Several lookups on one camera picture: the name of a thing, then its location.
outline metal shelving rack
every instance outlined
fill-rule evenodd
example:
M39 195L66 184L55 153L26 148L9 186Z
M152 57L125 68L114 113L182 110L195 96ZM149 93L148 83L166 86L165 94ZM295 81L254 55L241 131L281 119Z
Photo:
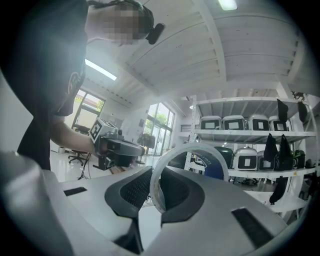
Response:
M307 101L303 102L309 112L310 119L307 127L312 123L314 132L305 132L302 122L299 120L298 114L298 100L293 99L288 85L279 83L276 89L280 98L277 97L234 97L234 98L220 98L197 101L197 96L193 96L192 109L192 125L190 138L195 138L197 135L201 141L227 142L236 144L265 144L269 133L276 139L277 144L281 142L282 134L285 135L288 142L293 145L295 150L300 149L306 151L305 139L314 137L317 145L317 162L316 167L311 169L293 169L290 171L237 171L229 169L230 177L243 178L261 178L261 179L275 179L279 177L288 177L288 183L283 197L275 203L270 205L269 198L272 192L258 192L246 191L249 195L269 207L272 211L280 213L282 218L287 221L291 215L291 211L301 209L307 205L307 201L299 198L299 194L303 184L305 174L311 174L319 171L319 138L317 126L313 111ZM248 118L252 114L262 114L267 117L278 115L278 102L281 100L288 106L288 119L290 119L293 131L253 131L253 130L202 130L196 129L198 125L196 120L197 112L202 117L202 106L210 105L212 115L225 116L241 115ZM187 154L185 162L185 170L190 168L203 171L204 167L195 165L191 162L191 153Z

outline ceiling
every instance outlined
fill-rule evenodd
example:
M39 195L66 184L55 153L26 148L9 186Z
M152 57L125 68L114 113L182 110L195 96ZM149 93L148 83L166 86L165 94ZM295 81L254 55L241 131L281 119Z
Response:
M86 58L118 78L88 67L84 86L129 108L190 95L274 97L279 81L320 96L313 55L286 13L272 1L236 2L224 11L218 0L142 0L166 26L157 43L90 43Z

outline person's arm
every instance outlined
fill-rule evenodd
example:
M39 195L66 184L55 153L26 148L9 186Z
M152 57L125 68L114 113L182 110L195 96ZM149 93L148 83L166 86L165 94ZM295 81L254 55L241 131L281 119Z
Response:
M50 138L51 140L61 147L95 153L93 141L89 136L78 133L69 128L65 123L63 116L54 115L50 122Z

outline fluorescent light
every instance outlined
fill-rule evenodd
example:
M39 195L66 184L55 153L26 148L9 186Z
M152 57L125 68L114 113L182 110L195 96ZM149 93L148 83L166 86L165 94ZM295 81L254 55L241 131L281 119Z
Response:
M99 71L100 73L104 74L105 76L107 76L108 78L112 79L113 81L115 81L117 79L117 77L113 74L111 74L110 72L104 70L102 67L92 63L89 60L85 60L85 64L87 64L89 67L95 69L96 71Z
M221 8L224 11L231 11L238 9L237 3L235 0L218 0Z

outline black t-shirt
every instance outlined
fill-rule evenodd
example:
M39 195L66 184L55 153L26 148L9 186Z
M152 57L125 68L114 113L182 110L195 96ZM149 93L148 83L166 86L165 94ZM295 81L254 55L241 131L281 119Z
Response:
M42 0L25 16L1 67L33 115L18 153L50 170L50 120L73 112L85 77L88 5L85 0Z

